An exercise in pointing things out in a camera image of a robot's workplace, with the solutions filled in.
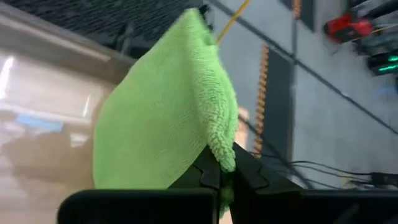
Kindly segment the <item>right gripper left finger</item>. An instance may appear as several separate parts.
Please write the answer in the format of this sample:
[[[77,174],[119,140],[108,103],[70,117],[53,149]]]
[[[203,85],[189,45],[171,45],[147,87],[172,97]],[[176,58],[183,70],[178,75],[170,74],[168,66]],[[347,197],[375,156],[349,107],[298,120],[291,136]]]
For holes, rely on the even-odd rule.
[[[193,164],[169,188],[211,188],[219,190],[221,168],[209,146],[206,146]]]

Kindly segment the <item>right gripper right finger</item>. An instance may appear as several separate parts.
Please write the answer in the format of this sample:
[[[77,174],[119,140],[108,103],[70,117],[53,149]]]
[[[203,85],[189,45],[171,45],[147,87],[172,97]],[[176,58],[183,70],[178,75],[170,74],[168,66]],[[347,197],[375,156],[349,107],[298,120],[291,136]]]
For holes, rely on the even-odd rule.
[[[302,190],[299,185],[265,166],[260,160],[256,159],[239,144],[234,143],[233,149],[236,155],[235,175],[238,178],[238,182],[248,184],[248,186],[253,190]]]

